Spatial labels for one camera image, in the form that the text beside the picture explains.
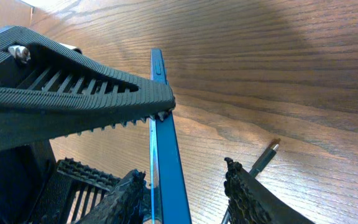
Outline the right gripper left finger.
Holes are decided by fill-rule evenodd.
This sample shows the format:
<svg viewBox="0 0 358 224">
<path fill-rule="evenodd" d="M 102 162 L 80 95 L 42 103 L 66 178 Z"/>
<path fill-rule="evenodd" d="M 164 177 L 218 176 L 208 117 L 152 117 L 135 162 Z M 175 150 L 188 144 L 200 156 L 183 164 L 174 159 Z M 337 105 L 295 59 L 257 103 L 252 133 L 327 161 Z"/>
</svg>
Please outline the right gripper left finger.
<svg viewBox="0 0 358 224">
<path fill-rule="evenodd" d="M 144 197 L 145 172 L 131 170 L 115 188 L 77 224 L 143 223 L 141 203 Z"/>
</svg>

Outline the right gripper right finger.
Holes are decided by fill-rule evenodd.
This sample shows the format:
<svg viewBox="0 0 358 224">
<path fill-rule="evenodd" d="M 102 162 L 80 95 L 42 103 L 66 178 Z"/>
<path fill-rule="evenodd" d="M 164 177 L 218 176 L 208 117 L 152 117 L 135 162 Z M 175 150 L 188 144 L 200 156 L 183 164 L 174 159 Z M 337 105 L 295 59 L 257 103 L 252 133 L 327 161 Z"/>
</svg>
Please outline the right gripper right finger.
<svg viewBox="0 0 358 224">
<path fill-rule="evenodd" d="M 224 193 L 228 197 L 229 222 L 255 224 L 312 224 L 251 176 L 230 157 L 227 163 Z"/>
</svg>

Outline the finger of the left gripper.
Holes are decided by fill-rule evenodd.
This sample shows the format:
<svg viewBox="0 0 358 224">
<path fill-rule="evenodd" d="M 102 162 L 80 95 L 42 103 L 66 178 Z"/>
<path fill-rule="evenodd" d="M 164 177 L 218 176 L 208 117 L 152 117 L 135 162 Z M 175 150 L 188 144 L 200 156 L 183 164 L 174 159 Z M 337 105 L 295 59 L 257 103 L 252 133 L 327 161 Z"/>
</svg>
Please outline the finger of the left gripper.
<svg viewBox="0 0 358 224">
<path fill-rule="evenodd" d="M 27 222 L 77 222 L 94 209 L 120 180 L 74 159 L 59 160 Z"/>
<path fill-rule="evenodd" d="M 170 86 L 102 65 L 26 27 L 0 29 L 0 151 L 164 118 Z"/>
</svg>

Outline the blue Galaxy S25 smartphone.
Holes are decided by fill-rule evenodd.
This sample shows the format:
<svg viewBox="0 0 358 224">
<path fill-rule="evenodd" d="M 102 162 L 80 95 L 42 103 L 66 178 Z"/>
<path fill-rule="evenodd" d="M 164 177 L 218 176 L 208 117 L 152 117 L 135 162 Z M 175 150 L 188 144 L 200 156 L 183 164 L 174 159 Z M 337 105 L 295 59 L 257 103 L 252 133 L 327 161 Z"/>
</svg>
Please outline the blue Galaxy S25 smartphone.
<svg viewBox="0 0 358 224">
<path fill-rule="evenodd" d="M 172 112 L 149 128 L 151 222 L 191 223 Z"/>
</svg>

